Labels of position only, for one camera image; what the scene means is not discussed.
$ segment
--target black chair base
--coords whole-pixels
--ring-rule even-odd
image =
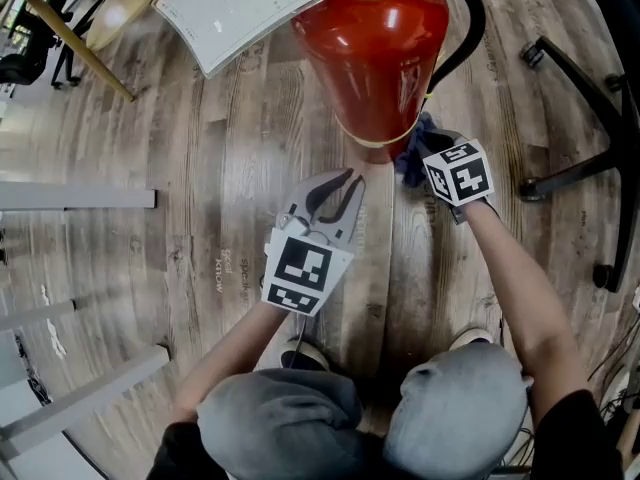
[[[609,98],[587,77],[587,75],[549,39],[542,36],[534,44],[528,44],[520,57],[531,68],[535,68],[547,54],[569,77],[606,130],[609,149],[589,160],[580,162],[546,178],[530,178],[522,182],[520,196],[524,201],[539,201],[562,187],[571,185],[603,171],[616,168],[620,174],[621,203],[618,245],[613,265],[596,264],[593,269],[593,282],[598,288],[610,292],[620,289],[629,253],[633,243],[638,209],[640,207],[640,133],[638,129],[637,109],[624,75],[609,75],[605,84],[611,91],[622,91],[622,112],[611,103]]]
[[[62,11],[65,2],[66,0],[47,0],[60,18],[68,21],[73,15]],[[20,53],[9,54],[0,59],[0,83],[31,85],[44,72],[49,49],[56,45],[57,38],[42,19],[27,11],[26,1],[13,20],[13,25],[9,29],[9,38],[17,27],[29,31],[29,40]]]

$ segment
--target black shirt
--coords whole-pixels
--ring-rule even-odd
[[[198,425],[174,423],[165,430],[147,480],[227,478],[205,451]],[[535,436],[531,478],[624,478],[620,454],[589,391],[566,396],[544,416]]]

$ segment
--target wooden floor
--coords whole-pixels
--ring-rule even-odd
[[[467,23],[461,1],[449,2],[446,52]],[[599,83],[619,61],[593,0],[484,2],[484,41],[427,110],[488,151],[496,208],[548,272],[593,367],[633,319],[640,241],[620,293],[597,290],[592,265],[611,262],[615,250],[617,175],[540,204],[516,197],[523,177],[607,144],[560,70],[547,60],[531,71],[518,52],[545,34]],[[469,326],[499,333],[500,308],[469,229],[454,226],[427,188],[408,190],[391,166],[354,157],[287,25],[211,80],[153,12],[101,56],[137,100],[125,103],[86,70],[79,87],[53,91],[50,64],[16,90],[0,126],[0,176],[156,188],[158,208],[5,214],[1,225],[18,310],[43,305],[43,286],[52,302],[78,301],[77,314],[54,322],[63,359],[45,324],[21,331],[54,398],[145,345],[171,348],[170,365],[70,431],[111,478],[146,475],[179,379],[258,299],[275,215],[313,173],[352,166],[368,184],[357,259],[307,328],[347,374],[393,389]],[[300,325],[288,320],[263,366]]]

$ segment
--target chair leg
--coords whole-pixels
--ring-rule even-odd
[[[60,82],[58,82],[58,75],[60,74],[60,70],[62,69],[62,64],[67,58],[68,52],[69,48],[63,46],[62,51],[60,52],[60,56],[58,57],[58,62],[56,63],[56,68],[53,70],[53,78],[51,78],[51,86],[54,89],[59,89],[62,85]]]
[[[620,289],[622,284],[633,244],[633,234],[640,208],[640,176],[620,173],[620,185],[620,224],[618,226],[616,259],[613,266],[597,264],[593,269],[594,284],[598,288],[606,288],[614,293]]]
[[[89,29],[91,28],[91,24],[93,23],[93,20],[89,20],[86,23],[83,23],[82,25],[77,25],[74,29],[73,32],[75,33],[75,35],[77,35],[78,37],[82,37],[83,35],[85,35]]]
[[[133,94],[118,80],[115,75],[102,63],[84,42],[76,36],[69,27],[62,21],[60,16],[44,0],[26,0],[35,12],[42,18],[51,30],[61,38],[69,48],[74,50],[78,56],[85,61],[89,67],[95,71],[96,75],[111,86],[116,92],[121,94],[126,101],[133,101]]]
[[[65,71],[67,74],[67,82],[71,84],[72,87],[75,87],[82,80],[79,76],[73,76],[73,50],[69,51],[69,55],[67,55],[67,63],[65,65]]]
[[[622,120],[630,133],[638,132],[638,107],[633,100],[631,87],[625,75],[620,77],[620,90],[622,91]]]
[[[74,27],[73,31],[76,33],[76,35],[78,37],[82,36],[82,33],[80,33],[78,31],[78,27],[82,27],[84,25],[86,25],[86,23],[88,21],[92,21],[93,20],[93,15],[95,14],[95,12],[98,10],[98,8],[103,4],[105,0],[96,0],[96,2],[91,6],[91,8],[85,13],[85,15],[80,18],[78,20],[78,23],[76,23],[76,26]]]
[[[545,36],[541,36],[536,41],[535,47],[546,52],[567,75],[569,80],[573,82],[573,85],[576,86],[576,89],[580,91],[580,94],[587,100],[591,109],[598,116],[610,140],[614,141],[616,137],[623,137],[620,112],[598,86],[593,83],[593,80]]]
[[[611,150],[607,150],[547,178],[524,180],[520,185],[520,196],[526,201],[538,201],[550,192],[613,167],[615,167],[615,157]]]

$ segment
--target fire extinguisher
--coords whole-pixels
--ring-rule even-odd
[[[469,31],[435,72],[446,0],[324,0],[292,20],[340,125],[369,162],[403,151],[425,98],[480,43],[482,0],[465,2]]]

